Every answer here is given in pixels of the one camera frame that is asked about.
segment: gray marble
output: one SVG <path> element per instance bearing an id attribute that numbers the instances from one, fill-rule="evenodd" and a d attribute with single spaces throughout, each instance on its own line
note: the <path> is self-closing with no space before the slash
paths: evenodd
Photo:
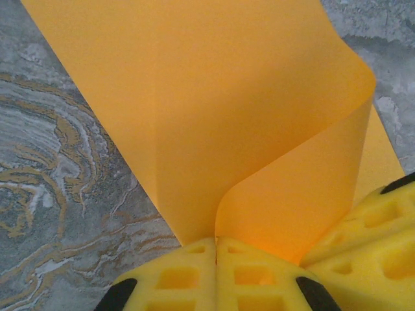
<path id="1" fill-rule="evenodd" d="M 415 4 L 323 0 L 375 71 L 375 105 L 415 170 Z M 92 310 L 178 247 L 21 3 L 0 0 L 0 310 Z"/>

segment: yellow paper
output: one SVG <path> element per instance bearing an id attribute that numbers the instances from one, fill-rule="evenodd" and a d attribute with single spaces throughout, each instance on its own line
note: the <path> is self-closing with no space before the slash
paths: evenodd
<path id="1" fill-rule="evenodd" d="M 318 0 L 23 4 L 181 243 L 295 261 L 351 207 L 375 80 Z"/>

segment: marble surface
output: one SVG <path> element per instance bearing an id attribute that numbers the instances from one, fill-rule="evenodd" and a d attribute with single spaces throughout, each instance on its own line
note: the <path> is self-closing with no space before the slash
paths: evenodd
<path id="1" fill-rule="evenodd" d="M 375 105 L 415 170 L 415 4 L 323 0 L 375 71 Z M 17 0 L 0 0 L 0 310 L 93 310 L 121 273 L 178 247 Z"/>

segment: paper sheet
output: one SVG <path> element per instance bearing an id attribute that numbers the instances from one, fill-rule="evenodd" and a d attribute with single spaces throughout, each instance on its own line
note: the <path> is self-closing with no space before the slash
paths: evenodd
<path id="1" fill-rule="evenodd" d="M 376 114 L 361 157 L 375 79 L 318 0 L 23 4 L 183 244 L 296 262 L 402 174 Z"/>

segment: orange paper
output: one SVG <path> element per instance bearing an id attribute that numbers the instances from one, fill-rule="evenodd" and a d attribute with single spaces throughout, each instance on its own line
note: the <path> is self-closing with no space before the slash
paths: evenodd
<path id="1" fill-rule="evenodd" d="M 376 122 L 359 172 L 375 79 L 318 0 L 23 4 L 183 244 L 295 262 L 402 174 Z"/>

